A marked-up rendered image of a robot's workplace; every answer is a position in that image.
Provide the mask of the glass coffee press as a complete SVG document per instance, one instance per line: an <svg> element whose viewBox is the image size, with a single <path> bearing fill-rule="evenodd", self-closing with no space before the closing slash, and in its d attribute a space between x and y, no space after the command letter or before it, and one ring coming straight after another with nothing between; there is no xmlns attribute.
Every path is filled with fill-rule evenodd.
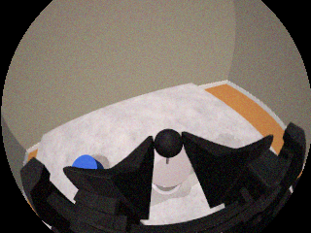
<svg viewBox="0 0 311 233"><path fill-rule="evenodd" d="M155 135L152 186L159 194L170 195L190 174L190 160L183 149L183 140L175 129L164 128Z"/></svg>

